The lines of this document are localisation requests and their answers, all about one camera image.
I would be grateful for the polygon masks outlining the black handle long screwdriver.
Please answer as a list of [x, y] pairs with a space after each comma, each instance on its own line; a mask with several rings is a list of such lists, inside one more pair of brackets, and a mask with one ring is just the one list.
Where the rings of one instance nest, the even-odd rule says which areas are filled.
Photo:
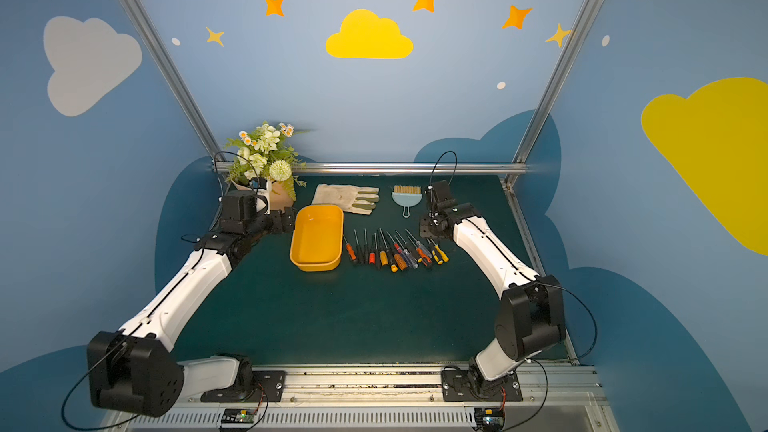
[[388, 266], [393, 273], [396, 273], [399, 271], [399, 267], [393, 258], [391, 248], [389, 247], [389, 244], [387, 242], [387, 239], [385, 238], [385, 235], [382, 229], [379, 229], [379, 235], [383, 242], [383, 254], [385, 255], [388, 261]]

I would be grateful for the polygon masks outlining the red black handle screwdriver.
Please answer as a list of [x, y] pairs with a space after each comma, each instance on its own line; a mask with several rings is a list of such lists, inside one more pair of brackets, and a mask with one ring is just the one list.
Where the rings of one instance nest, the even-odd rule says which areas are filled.
[[371, 245], [369, 244], [369, 235], [367, 233], [367, 229], [364, 229], [364, 254], [365, 254], [365, 262], [368, 265], [375, 266], [376, 265], [376, 253], [371, 248]]

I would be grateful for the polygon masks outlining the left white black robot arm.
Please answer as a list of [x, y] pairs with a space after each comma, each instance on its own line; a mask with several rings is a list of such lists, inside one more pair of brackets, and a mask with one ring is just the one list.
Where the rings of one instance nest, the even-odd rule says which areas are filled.
[[291, 233], [296, 211], [258, 212], [234, 227], [213, 230], [195, 244], [167, 285], [117, 331], [97, 333], [87, 347], [93, 406], [160, 417], [179, 400], [247, 401], [257, 390], [246, 356], [178, 361], [181, 332], [207, 296], [265, 235]]

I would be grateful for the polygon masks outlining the yellow black handled screwdriver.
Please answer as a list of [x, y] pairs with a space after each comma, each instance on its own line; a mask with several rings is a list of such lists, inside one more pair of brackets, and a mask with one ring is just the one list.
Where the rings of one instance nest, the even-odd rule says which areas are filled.
[[432, 242], [434, 244], [434, 247], [435, 247], [437, 253], [439, 254], [439, 256], [442, 258], [444, 263], [447, 263], [449, 261], [449, 258], [447, 256], [447, 254], [440, 248], [439, 243], [437, 241], [435, 241], [434, 239], [431, 239], [431, 240], [432, 240]]

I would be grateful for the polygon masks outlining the black yellow slim screwdriver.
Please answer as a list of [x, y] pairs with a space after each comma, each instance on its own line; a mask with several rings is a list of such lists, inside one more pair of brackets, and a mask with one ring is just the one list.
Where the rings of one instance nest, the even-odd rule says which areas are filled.
[[444, 261], [442, 260], [442, 258], [437, 253], [432, 240], [431, 239], [426, 239], [426, 240], [427, 240], [427, 245], [429, 247], [429, 250], [430, 250], [433, 258], [435, 259], [436, 263], [439, 264], [439, 265], [443, 265]]

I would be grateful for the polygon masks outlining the clear handle screwdriver small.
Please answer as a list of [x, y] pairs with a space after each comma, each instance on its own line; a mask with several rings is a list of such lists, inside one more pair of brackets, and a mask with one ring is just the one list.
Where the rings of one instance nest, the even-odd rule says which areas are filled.
[[410, 267], [413, 268], [413, 269], [417, 269], [418, 268], [418, 261], [416, 260], [414, 255], [411, 253], [411, 251], [410, 251], [410, 249], [408, 247], [407, 242], [405, 241], [405, 239], [402, 237], [402, 235], [398, 231], [396, 231], [395, 234], [396, 234], [397, 238], [399, 239], [401, 248], [403, 249], [403, 252], [405, 253], [406, 259], [409, 262]]

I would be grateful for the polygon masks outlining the purple clear handle screwdriver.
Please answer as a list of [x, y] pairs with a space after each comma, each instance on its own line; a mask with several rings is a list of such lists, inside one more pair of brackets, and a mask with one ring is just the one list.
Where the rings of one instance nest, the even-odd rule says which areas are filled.
[[403, 238], [401, 237], [401, 235], [398, 232], [395, 232], [395, 237], [397, 238], [397, 243], [400, 247], [400, 254], [403, 256], [408, 266], [412, 269], [417, 268], [418, 264], [414, 262], [414, 259], [410, 254], [409, 250], [407, 249], [406, 244], [403, 241]]

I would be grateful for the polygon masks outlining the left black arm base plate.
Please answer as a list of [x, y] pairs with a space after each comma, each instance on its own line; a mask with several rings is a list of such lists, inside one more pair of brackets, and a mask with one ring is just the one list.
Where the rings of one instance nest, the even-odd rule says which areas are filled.
[[251, 370], [235, 379], [235, 383], [224, 389], [204, 392], [203, 403], [279, 403], [282, 399], [286, 372], [282, 370]]

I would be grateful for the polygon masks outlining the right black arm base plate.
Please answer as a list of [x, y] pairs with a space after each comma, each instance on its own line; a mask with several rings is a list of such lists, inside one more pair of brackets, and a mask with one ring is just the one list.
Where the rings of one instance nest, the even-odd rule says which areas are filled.
[[517, 374], [512, 372], [499, 379], [486, 380], [478, 369], [445, 366], [440, 373], [445, 402], [521, 402], [523, 394]]

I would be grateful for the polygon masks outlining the orange brown handle screwdriver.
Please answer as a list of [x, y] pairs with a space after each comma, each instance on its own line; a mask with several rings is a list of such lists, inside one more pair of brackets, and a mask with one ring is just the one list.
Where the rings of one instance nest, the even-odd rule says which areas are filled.
[[391, 266], [391, 271], [398, 272], [398, 271], [406, 270], [408, 268], [408, 263], [405, 261], [401, 253], [401, 249], [399, 248], [399, 245], [395, 242], [394, 238], [389, 233], [386, 233], [386, 237], [388, 240], [389, 252], [392, 255], [392, 261], [393, 261], [393, 265]]

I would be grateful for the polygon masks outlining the yellow plastic storage box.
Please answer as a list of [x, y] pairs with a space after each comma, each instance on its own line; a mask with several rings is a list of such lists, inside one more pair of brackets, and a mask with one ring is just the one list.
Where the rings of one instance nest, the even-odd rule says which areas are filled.
[[342, 258], [344, 212], [335, 205], [309, 205], [296, 215], [290, 260], [303, 272], [328, 272]]

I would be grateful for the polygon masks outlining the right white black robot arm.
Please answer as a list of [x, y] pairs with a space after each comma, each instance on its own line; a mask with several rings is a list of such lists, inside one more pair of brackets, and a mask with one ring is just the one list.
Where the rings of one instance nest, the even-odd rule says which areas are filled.
[[566, 336], [563, 289], [520, 260], [470, 204], [429, 212], [421, 218], [423, 238], [446, 238], [480, 268], [499, 298], [494, 339], [471, 360], [476, 380], [501, 379], [525, 360]]

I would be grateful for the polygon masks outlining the black ribbed handle screwdriver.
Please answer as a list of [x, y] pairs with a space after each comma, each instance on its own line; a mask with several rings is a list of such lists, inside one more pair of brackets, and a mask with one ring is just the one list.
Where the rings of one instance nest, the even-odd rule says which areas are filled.
[[363, 255], [363, 252], [362, 252], [362, 249], [361, 249], [361, 246], [360, 246], [359, 237], [358, 237], [358, 233], [357, 233], [356, 229], [353, 230], [353, 234], [354, 234], [354, 240], [355, 240], [356, 262], [358, 264], [364, 264], [365, 263], [365, 259], [364, 259], [364, 255]]

